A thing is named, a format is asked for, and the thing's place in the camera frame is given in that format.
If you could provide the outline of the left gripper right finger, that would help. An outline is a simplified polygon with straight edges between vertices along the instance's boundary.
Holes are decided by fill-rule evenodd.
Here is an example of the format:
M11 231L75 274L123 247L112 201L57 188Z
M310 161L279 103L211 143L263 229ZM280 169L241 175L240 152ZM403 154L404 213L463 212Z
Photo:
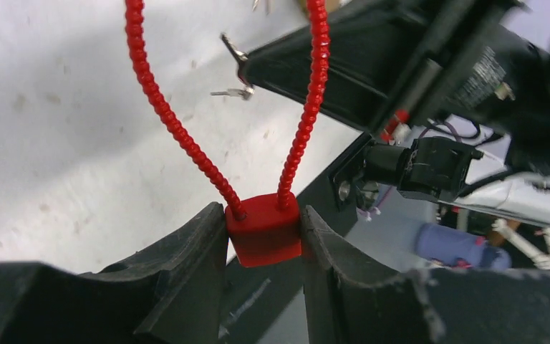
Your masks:
M550 271L399 273L301 213L310 343L550 343Z

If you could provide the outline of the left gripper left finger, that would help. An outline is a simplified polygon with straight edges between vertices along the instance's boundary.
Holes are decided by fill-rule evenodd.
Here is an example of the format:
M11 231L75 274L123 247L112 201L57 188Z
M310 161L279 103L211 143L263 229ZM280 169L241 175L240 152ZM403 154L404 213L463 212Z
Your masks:
M227 247L211 203L98 273L0 262L0 343L216 343Z

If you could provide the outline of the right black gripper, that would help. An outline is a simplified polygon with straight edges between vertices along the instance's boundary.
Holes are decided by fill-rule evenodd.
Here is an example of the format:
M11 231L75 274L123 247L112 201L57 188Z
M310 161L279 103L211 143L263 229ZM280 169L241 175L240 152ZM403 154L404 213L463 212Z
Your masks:
M396 110L413 122L442 110L518 1L352 1L328 16L321 111L364 132Z

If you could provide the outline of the red cable padlock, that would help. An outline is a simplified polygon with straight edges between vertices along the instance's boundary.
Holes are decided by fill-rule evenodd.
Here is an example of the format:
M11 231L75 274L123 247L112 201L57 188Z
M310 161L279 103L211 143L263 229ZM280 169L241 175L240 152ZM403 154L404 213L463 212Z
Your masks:
M227 203L226 229L244 267L283 262L301 254L300 210L291 185L311 137L326 90L330 35L324 1L308 1L312 50L311 74L304 112L286 158L276 193L240 200L232 186L192 139L158 87L150 70L143 38L143 1L126 1L127 46L143 92L179 146L216 187Z

